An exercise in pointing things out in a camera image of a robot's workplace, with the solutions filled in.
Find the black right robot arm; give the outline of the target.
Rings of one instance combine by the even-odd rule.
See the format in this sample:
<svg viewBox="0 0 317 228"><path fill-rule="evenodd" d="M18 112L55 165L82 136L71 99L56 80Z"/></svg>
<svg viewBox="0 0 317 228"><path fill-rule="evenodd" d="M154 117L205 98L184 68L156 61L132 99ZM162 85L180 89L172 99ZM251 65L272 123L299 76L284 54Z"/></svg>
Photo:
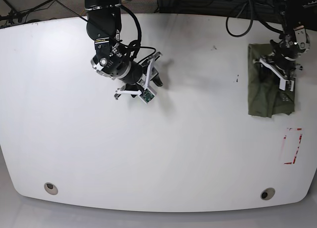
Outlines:
<svg viewBox="0 0 317 228"><path fill-rule="evenodd" d="M135 61L143 48L141 25L136 15L123 6L121 0L85 0L85 10L87 34L94 41L96 51L91 60L94 71L123 82L123 86L116 90L115 99L127 94L133 98L139 97L146 104L150 102L157 94L150 84L163 86L155 68L161 52L154 50L139 62ZM137 28L137 38L127 45L120 38L122 10L133 18Z"/></svg>

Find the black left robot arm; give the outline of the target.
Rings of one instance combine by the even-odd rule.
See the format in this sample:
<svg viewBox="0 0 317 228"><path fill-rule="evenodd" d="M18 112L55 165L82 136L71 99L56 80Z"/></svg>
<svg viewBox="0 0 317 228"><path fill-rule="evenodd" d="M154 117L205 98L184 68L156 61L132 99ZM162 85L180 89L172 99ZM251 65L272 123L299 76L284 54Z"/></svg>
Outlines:
<svg viewBox="0 0 317 228"><path fill-rule="evenodd" d="M247 0L250 7L250 31L254 19L268 30L279 34L279 42L270 41L269 45L249 46L249 82L268 83L279 85L282 89L294 86L297 70L302 65L297 59L310 49L310 39L306 31L307 23L304 21L305 9L317 0L271 0L274 13L282 25L282 30L271 27L263 21L255 10L255 0Z"/></svg>

